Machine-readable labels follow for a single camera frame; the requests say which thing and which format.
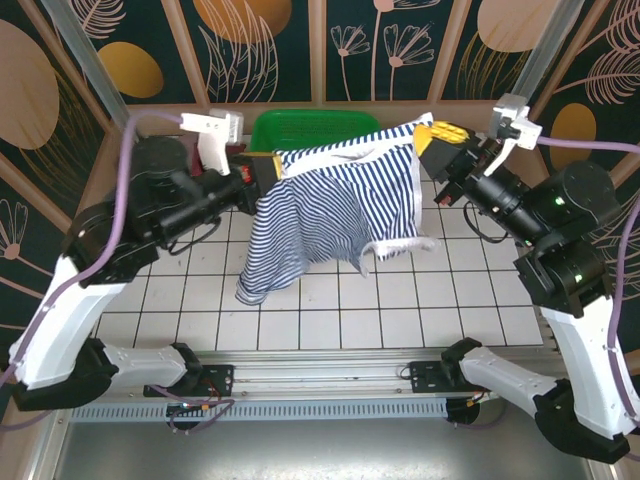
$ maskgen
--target white tile floor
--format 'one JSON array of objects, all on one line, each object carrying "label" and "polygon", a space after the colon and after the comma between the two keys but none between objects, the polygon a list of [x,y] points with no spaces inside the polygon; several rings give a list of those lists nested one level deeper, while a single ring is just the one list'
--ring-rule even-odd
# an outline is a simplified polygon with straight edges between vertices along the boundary
[{"label": "white tile floor", "polygon": [[[370,257],[367,278],[343,262],[314,265],[260,307],[247,307],[234,295],[252,219],[229,212],[204,242],[177,257],[163,252],[142,271],[109,305],[97,335],[140,348],[177,340],[196,351],[445,347],[463,336],[493,346],[542,344],[512,264],[513,241],[480,241],[464,221],[463,202],[440,209],[436,186],[422,186],[425,233],[444,239],[437,252]],[[490,220],[471,216],[487,235],[502,236]]]}]

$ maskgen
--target blue and white striped shirt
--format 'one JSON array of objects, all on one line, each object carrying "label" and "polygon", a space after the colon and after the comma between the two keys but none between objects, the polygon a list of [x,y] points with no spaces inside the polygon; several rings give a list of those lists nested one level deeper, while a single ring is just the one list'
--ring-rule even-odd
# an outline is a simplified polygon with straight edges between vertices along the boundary
[{"label": "blue and white striped shirt", "polygon": [[247,263],[236,297],[249,305],[304,275],[312,263],[350,262],[363,275],[363,255],[384,260],[439,242],[421,236],[418,123],[323,147],[277,152],[282,180],[258,202]]}]

